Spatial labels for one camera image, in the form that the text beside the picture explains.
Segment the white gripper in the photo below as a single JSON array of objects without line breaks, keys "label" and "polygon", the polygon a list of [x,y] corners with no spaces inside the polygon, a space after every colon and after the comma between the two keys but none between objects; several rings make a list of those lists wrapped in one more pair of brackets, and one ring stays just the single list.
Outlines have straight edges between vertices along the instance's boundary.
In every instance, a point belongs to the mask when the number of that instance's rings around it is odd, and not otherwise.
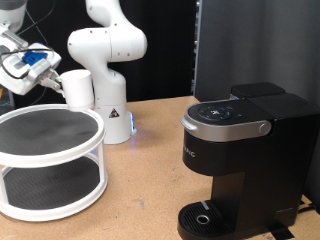
[{"label": "white gripper", "polygon": [[64,96],[61,77],[56,71],[60,61],[58,53],[40,43],[2,53],[0,84],[18,95],[42,85]]}]

